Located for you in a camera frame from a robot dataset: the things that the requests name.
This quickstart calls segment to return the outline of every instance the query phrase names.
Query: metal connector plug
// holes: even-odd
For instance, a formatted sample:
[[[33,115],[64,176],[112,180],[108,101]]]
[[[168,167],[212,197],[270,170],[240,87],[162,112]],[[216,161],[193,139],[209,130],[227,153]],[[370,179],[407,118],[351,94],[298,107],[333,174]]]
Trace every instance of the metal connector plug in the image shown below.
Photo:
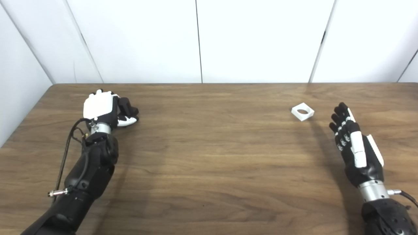
[[[402,190],[399,190],[399,189],[388,189],[387,190],[387,194],[389,194],[389,195],[400,194],[401,192],[402,192]]]
[[[52,190],[51,192],[48,192],[48,197],[56,197],[62,194],[68,194],[68,189]]]

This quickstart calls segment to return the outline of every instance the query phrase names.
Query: cable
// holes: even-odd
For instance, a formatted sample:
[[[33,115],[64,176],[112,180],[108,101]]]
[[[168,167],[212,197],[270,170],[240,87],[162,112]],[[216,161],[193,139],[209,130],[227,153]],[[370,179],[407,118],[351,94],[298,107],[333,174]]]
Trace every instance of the cable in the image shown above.
[[[73,127],[71,128],[70,133],[68,134],[67,141],[66,141],[66,143],[65,143],[64,155],[62,156],[61,167],[60,167],[60,169],[59,169],[58,179],[57,179],[57,182],[56,182],[55,190],[58,190],[58,189],[59,189],[59,185],[60,185],[60,183],[61,183],[62,173],[63,173],[63,171],[64,171],[64,165],[65,165],[65,161],[66,161],[66,159],[67,159],[68,148],[69,148],[69,146],[70,146],[71,139],[72,139],[72,138],[75,138],[75,137],[74,137],[74,131],[78,128],[77,126],[78,126],[78,124],[80,124],[81,122],[90,122],[90,121],[91,121],[91,120],[90,120],[90,119],[87,119],[87,118],[80,118],[78,121],[76,121],[76,122],[74,123]],[[52,199],[52,203],[54,203],[54,202],[55,202],[55,200],[56,200],[56,197],[53,197],[53,199]]]
[[[85,153],[83,153],[83,155],[84,155],[84,157],[86,159],[86,162],[84,163],[83,171],[81,172],[80,177],[77,179],[77,181],[74,183],[74,185],[70,188],[69,192],[71,192],[71,190],[77,188],[77,186],[79,185],[80,181],[84,178],[84,175],[87,172],[87,168],[89,166],[89,152],[85,152]]]
[[[415,200],[415,198],[409,194],[407,194],[405,191],[401,191],[399,195],[402,195],[406,198],[408,198],[415,206],[418,207],[418,202]]]

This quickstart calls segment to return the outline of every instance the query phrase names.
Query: robotic hand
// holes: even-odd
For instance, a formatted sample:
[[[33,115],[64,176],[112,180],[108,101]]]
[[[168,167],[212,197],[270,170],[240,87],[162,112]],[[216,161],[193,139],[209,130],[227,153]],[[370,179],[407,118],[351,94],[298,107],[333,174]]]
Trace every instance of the robotic hand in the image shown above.
[[[389,195],[401,190],[386,190],[383,185],[384,161],[373,137],[361,133],[351,110],[340,103],[329,127],[345,163],[345,174],[360,190],[364,204],[362,217],[367,235],[416,235],[417,230],[406,208]]]
[[[61,164],[56,190],[48,193],[57,198],[52,206],[22,235],[73,235],[78,230],[93,202],[105,191],[117,163],[118,143],[110,133],[138,120],[138,109],[127,98],[113,92],[97,90],[84,102],[83,116],[70,131]],[[85,121],[90,135],[84,135],[82,154],[59,189],[62,169],[71,138],[80,122]]]

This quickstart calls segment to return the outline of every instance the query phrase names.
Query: white panel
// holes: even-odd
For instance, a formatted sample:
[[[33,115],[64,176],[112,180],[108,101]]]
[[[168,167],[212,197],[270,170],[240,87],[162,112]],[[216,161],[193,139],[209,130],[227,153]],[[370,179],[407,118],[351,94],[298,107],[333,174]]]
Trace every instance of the white panel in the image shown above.
[[[0,147],[52,85],[0,6]]]
[[[313,82],[397,81],[417,28],[417,0],[339,0]]]
[[[2,0],[56,83],[102,82],[62,0]]]
[[[333,0],[197,0],[203,82],[308,82]]]
[[[415,55],[399,82],[418,82],[418,56]]]
[[[194,0],[70,0],[105,82],[201,82]]]

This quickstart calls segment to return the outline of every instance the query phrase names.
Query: circular hole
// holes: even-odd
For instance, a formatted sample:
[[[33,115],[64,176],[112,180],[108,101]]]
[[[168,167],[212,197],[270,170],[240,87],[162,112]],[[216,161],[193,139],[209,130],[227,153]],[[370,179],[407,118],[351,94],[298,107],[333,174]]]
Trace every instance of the circular hole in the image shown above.
[[[298,109],[298,112],[301,114],[308,114],[308,111],[303,110],[303,109]]]

